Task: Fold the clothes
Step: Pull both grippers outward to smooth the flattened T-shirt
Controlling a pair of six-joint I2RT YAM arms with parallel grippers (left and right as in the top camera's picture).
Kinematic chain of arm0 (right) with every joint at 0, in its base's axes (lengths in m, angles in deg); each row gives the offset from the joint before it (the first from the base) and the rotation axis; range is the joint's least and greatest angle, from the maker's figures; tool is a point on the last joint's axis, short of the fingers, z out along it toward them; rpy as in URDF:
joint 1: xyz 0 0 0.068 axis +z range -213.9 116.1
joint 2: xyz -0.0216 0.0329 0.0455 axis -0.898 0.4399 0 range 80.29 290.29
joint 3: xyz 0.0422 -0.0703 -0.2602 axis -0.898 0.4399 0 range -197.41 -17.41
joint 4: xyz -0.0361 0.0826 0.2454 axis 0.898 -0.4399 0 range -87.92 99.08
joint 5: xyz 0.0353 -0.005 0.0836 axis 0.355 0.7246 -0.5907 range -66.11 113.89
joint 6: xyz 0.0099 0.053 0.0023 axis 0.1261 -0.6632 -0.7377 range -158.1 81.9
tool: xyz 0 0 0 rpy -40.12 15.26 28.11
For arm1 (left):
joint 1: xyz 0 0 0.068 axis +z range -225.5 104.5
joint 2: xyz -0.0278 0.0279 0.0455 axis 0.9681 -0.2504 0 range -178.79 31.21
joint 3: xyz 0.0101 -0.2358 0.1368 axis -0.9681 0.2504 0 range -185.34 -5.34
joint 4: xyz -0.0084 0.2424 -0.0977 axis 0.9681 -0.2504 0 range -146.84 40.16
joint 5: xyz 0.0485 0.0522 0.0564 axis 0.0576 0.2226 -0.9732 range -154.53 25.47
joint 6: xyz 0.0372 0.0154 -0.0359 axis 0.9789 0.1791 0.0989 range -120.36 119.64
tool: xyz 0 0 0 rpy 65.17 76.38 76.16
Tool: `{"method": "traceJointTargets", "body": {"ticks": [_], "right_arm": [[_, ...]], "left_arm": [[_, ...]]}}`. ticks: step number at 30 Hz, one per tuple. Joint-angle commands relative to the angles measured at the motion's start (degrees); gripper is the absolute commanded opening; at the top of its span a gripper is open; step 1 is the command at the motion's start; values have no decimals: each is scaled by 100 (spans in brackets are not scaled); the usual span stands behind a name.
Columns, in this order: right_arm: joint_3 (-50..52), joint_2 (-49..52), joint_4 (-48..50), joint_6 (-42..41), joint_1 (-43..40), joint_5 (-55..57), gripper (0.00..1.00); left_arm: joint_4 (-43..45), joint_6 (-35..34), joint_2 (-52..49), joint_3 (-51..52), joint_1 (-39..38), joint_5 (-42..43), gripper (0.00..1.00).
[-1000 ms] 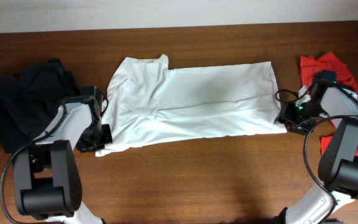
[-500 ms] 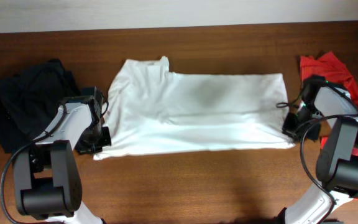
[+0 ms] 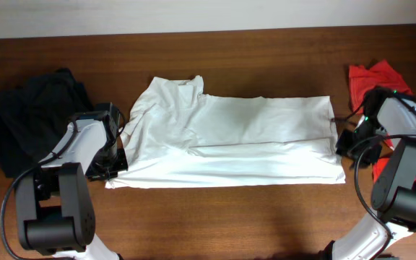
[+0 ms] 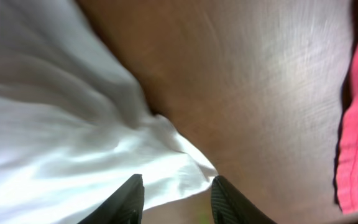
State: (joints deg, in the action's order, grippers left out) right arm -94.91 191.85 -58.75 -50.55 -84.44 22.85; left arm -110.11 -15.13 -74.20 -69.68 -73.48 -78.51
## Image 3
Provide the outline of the white printed t-shirt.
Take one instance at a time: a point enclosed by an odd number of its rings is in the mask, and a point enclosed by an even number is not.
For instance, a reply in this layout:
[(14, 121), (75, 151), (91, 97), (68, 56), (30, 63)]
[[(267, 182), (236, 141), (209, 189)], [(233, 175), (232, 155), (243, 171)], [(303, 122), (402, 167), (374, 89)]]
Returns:
[(155, 77), (121, 135), (129, 164), (109, 189), (345, 182), (327, 96), (218, 97), (201, 77)]

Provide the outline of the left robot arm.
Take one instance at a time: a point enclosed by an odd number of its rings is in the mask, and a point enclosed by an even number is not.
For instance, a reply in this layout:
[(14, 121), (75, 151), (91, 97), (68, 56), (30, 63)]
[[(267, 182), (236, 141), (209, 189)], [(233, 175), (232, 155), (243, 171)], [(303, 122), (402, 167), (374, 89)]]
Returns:
[(11, 186), (25, 250), (54, 259), (120, 259), (95, 232), (88, 181), (109, 181), (128, 168), (118, 147), (120, 110), (101, 103), (71, 117), (65, 135)]

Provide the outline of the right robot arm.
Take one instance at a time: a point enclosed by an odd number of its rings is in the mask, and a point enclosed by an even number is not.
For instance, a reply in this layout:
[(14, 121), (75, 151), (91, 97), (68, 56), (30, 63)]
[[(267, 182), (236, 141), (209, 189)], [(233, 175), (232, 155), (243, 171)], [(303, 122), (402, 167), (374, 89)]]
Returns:
[[(416, 97), (377, 86), (358, 108), (363, 117), (354, 130), (341, 133), (336, 148), (354, 162), (355, 192), (366, 213), (348, 234), (320, 251), (319, 259), (379, 259), (393, 243), (416, 233)], [(387, 140), (394, 151), (366, 202), (359, 168), (375, 165)]]

